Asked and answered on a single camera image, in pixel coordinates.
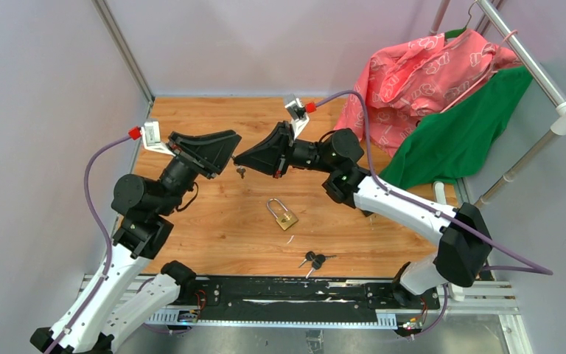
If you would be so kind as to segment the small brass key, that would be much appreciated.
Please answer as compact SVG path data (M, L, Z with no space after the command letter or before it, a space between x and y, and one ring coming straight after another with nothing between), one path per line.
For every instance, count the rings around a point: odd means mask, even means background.
M231 158L233 160L233 164L234 164L234 167L235 167L237 174L240 176L241 179L244 179L245 173L246 173L245 167L242 166L241 164L237 163L236 156L232 156Z

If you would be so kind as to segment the brass padlock steel shackle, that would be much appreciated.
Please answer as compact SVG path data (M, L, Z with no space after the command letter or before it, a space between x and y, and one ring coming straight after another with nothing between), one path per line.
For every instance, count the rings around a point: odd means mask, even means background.
M265 205L283 231L287 231L298 223L298 217L278 198L270 198Z

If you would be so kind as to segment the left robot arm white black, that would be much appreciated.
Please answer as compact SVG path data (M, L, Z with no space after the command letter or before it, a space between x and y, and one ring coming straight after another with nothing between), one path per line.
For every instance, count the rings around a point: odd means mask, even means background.
M188 207L184 195L198 191L197 177L220 175L241 137L233 130L173 132L162 142L156 131L135 127L127 138L152 142L170 162L156 179L126 174L115 183L111 206L121 223L104 234L105 257L74 304L51 327L32 334L31 345L42 353L115 353L156 311L195 298L195 272L177 261L164 265L129 300L122 297L163 248L173 228L169 216Z

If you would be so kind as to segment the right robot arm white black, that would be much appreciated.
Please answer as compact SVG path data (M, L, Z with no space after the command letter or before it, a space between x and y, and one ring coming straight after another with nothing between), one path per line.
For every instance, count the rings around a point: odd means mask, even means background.
M434 255L408 262L396 273L391 297L401 308L444 283L472 286L492 250L484 240L489 230L480 210L468 203L459 208L438 204L390 185L358 164L363 154L348 128L308 142L295 139L291 125L280 122L259 144L235 156L234 163L274 178L290 167L327 173L323 188L334 202L396 221L435 244Z

